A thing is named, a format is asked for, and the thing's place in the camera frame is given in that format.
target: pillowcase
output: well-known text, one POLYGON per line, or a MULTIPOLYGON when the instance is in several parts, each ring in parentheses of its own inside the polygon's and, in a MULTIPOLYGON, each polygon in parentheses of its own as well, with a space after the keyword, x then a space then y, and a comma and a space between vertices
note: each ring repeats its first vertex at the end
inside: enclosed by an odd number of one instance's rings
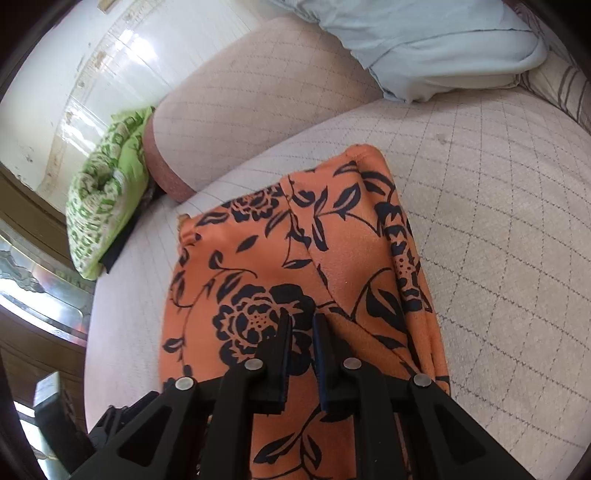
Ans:
POLYGON ((515 11, 549 50, 542 65, 521 75, 521 86, 560 108, 591 134, 591 87, 587 77, 558 36, 535 13, 523 4, 518 4, 515 11))
POLYGON ((113 124, 74 176, 66 203, 70 255, 96 280, 100 258, 127 224, 148 186, 142 134, 153 108, 113 116, 113 124))
POLYGON ((146 150, 150 173, 184 202, 267 148, 381 96, 337 38, 294 16, 276 18, 217 53, 160 103, 156 149, 146 150))
POLYGON ((513 87, 546 57, 501 0, 271 0, 337 37, 388 99, 513 87))

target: white wall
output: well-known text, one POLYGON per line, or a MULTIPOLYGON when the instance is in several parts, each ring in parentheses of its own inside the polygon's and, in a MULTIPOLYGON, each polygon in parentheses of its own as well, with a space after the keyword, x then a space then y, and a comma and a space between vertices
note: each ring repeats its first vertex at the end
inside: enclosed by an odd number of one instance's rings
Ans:
POLYGON ((82 0, 37 44, 0 103, 0 161, 36 189, 45 175, 53 136, 76 78, 111 25, 132 4, 108 14, 82 0))

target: folded fabric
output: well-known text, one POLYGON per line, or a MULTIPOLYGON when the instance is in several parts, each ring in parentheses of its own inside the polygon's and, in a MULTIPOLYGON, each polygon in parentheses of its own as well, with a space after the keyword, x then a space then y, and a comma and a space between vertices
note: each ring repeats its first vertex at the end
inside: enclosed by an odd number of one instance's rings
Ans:
POLYGON ((388 99, 517 85, 544 43, 501 0, 271 0, 339 37, 388 99))
POLYGON ((185 219, 179 253, 160 352, 166 383, 222 376, 252 358, 279 322, 293 324, 286 409, 254 418, 253 478, 355 477, 352 418, 320 411, 315 314, 382 372, 409 379, 421 371, 449 392, 431 295, 376 148, 349 147, 313 170, 185 219), (303 456, 316 460, 304 464, 303 456))
POLYGON ((66 226, 80 275, 96 280, 99 260, 129 221, 148 185, 142 135, 153 108, 113 116, 113 124, 70 184, 66 226))

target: green cushion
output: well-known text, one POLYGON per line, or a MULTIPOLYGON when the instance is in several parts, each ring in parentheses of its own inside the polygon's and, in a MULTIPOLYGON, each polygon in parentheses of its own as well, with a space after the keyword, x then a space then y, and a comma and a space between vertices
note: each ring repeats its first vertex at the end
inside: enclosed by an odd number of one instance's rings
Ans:
POLYGON ((148 186, 142 136, 152 107, 112 117, 113 124, 68 191, 66 221, 74 266, 88 280, 129 221, 148 186))

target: wooden cabinet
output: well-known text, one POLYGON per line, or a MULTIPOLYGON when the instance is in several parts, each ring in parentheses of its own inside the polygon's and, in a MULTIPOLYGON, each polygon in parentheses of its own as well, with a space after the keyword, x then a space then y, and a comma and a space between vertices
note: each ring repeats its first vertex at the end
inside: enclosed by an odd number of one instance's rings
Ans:
POLYGON ((86 431, 83 347, 45 332, 0 306, 0 355, 14 400, 27 407, 33 407, 37 381, 59 370, 72 396, 78 424, 86 431))

